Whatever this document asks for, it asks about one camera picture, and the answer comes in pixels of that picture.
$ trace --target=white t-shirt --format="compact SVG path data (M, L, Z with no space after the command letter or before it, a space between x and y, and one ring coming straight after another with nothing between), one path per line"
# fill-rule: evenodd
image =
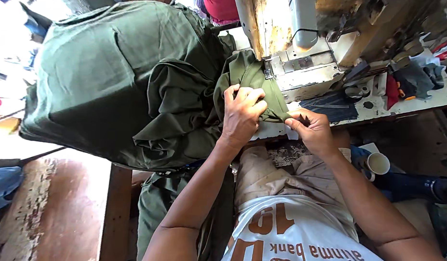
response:
M381 261L330 213L335 208L302 195L252 199L240 206L222 260Z

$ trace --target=brown lettering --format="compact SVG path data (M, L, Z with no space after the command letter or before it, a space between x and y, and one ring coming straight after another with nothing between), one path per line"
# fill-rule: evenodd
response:
M272 249L270 251L275 250L275 254L276 254L277 253L277 244L270 243L270 246L272 247Z
M331 252L330 252L330 250L329 250L328 248L325 250L325 248L322 247L322 250L320 250L320 247L319 247L320 256L321 256L323 259L330 259L330 258L333 258L333 255L331 254Z
M281 245L281 244L278 244L278 250L280 251L280 252L286 252L286 245Z
M248 225L249 230L255 234L268 234L272 231L273 227L273 215L272 213L267 213L272 211L272 207L264 208L263 210L257 212L252 217L251 223ZM262 225L259 226L259 220L262 217Z
M331 249L331 252L333 252L333 254L335 255L336 258L344 259L344 257L342 257L342 255L341 255L341 252L339 252L339 249L336 249L336 251L338 251L338 254L336 254L334 249Z
M302 257L302 261L305 261L304 249L302 248L301 243L296 245L296 252L297 252L298 256Z
M290 252L291 254L294 254L294 246L291 244L288 244L288 252Z
M359 260L359 261L364 261L364 259L361 258L362 255L361 255L359 252L354 251L354 250L352 250L351 252L352 252L352 254L354 255L354 257L357 258L357 260Z
M311 251L311 255L312 255L313 257L319 257L319 255L317 254L317 249L315 248L315 246L311 246L311 245L309 245L309 249L310 249L310 251Z
M346 255L346 253L344 252L344 250L341 250L341 252L342 252L342 254L344 255L345 258L349 258L348 255Z
M294 225L294 219L288 220L286 218L286 209L284 208L284 203L277 203L276 210L277 234L284 234L288 228Z
M240 238L236 240L236 245L231 256L231 261L243 261L246 248L254 246L252 261L261 261L264 249L264 241L257 240L253 242L246 242Z
M342 251L342 253L344 254L344 256L345 256L346 258L349 258L348 255L350 255L350 258L351 258L351 259L354 259L354 258L352 257L352 255L349 253L349 251L347 251L347 250L341 250L341 251Z

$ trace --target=industrial sewing machine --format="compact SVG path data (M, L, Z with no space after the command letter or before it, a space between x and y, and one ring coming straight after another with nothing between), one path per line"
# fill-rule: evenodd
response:
M243 31L257 59L264 61L266 78L276 79L286 103L386 71L399 46L421 33L419 24L430 4L429 0L236 0Z

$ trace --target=beige shorts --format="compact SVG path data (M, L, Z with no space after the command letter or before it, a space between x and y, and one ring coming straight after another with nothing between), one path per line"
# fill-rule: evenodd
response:
M339 150L350 162L350 149ZM235 205L238 207L262 196L295 194L345 208L333 173L323 160L315 155L304 155L292 165L295 175L275 168L265 147L244 151L236 176Z

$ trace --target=green fabric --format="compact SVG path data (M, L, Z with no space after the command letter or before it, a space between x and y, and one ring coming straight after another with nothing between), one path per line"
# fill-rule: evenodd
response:
M149 165L183 166L209 155L221 134L213 92L214 81L189 63L165 58L152 69L147 97L153 120L133 137L148 149Z
M234 49L228 40L190 9L158 1L55 22L19 134L134 169L205 158L220 136L208 92Z
M214 92L214 104L220 119L223 119L225 112L223 92L235 84L240 84L241 87L264 89L263 100L267 102L267 110L259 117L260 121L284 123L286 119L291 118L287 113L288 107L277 82L273 78L265 80L262 62L255 58L252 50L238 52L225 62L223 74L217 81Z
M159 223L196 171L197 169L187 170L174 174L173 177L154 173L143 183L138 202L138 261L143 258ZM197 241L199 261L221 260L233 231L233 196L233 174L228 168L214 205L201 227L200 238Z

